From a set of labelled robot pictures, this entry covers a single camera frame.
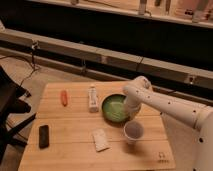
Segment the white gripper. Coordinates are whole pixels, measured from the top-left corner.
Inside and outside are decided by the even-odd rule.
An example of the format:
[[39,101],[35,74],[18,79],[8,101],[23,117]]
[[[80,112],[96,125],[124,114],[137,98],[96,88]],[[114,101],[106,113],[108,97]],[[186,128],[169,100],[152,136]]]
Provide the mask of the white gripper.
[[141,109],[141,104],[130,96],[124,100],[124,111],[128,115],[136,115]]

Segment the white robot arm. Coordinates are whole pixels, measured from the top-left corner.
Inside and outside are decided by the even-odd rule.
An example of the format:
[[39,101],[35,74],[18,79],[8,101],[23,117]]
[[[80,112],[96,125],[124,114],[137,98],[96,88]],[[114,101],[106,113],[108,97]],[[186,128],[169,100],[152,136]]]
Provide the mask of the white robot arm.
[[193,171],[213,171],[213,107],[154,92],[149,80],[136,77],[123,87],[124,111],[134,118],[146,104],[199,132]]

